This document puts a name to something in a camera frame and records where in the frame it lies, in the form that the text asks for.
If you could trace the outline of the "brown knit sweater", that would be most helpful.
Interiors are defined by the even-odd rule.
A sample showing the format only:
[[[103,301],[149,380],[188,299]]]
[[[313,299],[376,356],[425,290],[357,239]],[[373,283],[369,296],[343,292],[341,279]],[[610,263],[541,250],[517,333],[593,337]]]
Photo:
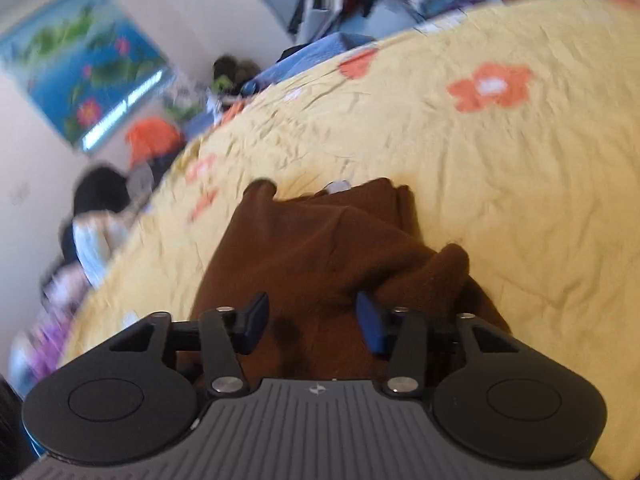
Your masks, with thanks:
[[[262,378],[381,376],[356,318],[360,292],[378,306],[405,307],[430,321],[470,312],[508,323],[471,278],[468,253],[422,240],[408,186],[376,179],[344,192],[277,200],[269,180],[252,182],[201,279],[192,318],[216,307],[269,297],[269,324],[242,359],[251,384]]]

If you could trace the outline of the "white fluffy garment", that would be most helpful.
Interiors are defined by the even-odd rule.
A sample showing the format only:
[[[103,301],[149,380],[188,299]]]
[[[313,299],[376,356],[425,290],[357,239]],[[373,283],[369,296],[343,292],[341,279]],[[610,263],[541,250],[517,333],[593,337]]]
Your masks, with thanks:
[[[134,217],[128,211],[89,211],[73,220],[73,236],[78,260],[90,285],[98,288],[108,266],[129,236]]]

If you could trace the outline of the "black garment beside bed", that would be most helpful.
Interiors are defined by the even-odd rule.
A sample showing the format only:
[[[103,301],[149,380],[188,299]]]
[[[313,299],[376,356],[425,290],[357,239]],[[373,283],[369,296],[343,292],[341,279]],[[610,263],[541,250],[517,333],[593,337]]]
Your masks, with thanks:
[[[112,253],[125,243],[130,230],[130,221],[137,217],[138,210],[149,199],[151,189],[147,186],[138,194],[130,195],[128,178],[110,165],[94,166],[79,179],[74,189],[72,215],[62,223],[60,247],[62,263],[78,263],[74,239],[74,220],[84,214],[114,214],[117,220],[124,217],[125,226],[108,226],[105,239],[106,254]]]

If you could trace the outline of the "orange plastic bag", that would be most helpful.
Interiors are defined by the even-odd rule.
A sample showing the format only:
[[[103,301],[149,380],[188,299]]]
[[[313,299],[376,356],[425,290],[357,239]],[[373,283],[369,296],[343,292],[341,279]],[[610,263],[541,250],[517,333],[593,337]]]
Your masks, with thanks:
[[[135,122],[127,131],[125,140],[130,149],[130,169],[142,162],[172,153],[184,145],[182,133],[160,117]]]

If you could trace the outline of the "floral patterned pillow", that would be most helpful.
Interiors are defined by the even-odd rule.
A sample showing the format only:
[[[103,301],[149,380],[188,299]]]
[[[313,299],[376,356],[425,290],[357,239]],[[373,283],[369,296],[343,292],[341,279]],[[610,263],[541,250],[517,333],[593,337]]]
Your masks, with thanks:
[[[220,110],[218,100],[206,84],[176,73],[162,92],[165,113],[177,124],[186,124],[201,115],[216,116]]]

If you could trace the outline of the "yellow floral bed sheet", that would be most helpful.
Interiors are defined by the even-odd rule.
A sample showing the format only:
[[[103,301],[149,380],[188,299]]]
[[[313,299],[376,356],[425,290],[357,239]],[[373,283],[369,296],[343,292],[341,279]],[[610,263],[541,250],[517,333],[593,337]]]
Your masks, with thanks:
[[[71,361],[155,310],[186,318],[255,179],[408,185],[424,242],[461,245],[518,339],[605,398],[593,454],[639,472],[639,0],[449,14],[262,92],[192,141],[89,294]]]

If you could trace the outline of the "dark bag on bedside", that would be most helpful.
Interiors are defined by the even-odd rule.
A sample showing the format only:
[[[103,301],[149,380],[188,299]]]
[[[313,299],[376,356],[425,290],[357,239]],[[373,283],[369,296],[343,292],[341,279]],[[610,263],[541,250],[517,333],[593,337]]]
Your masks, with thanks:
[[[262,69],[252,60],[238,60],[230,54],[221,55],[213,64],[210,88],[215,94],[237,96],[244,84],[254,79]]]

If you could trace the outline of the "blue quilted blanket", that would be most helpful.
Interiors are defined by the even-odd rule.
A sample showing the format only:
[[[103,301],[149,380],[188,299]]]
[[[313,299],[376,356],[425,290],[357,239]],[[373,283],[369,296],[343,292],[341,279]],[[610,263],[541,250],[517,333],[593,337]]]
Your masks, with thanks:
[[[278,84],[309,70],[344,52],[370,44],[373,38],[361,34],[334,32],[312,44],[304,44],[285,51],[280,60],[242,85],[243,98],[254,96],[272,84]]]

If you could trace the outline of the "lotus flower wall poster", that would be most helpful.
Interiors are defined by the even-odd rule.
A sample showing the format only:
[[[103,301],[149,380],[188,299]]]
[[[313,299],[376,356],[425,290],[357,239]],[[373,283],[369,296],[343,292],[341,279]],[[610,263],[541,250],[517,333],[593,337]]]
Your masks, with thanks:
[[[52,0],[2,32],[1,68],[85,153],[174,78],[116,0]]]

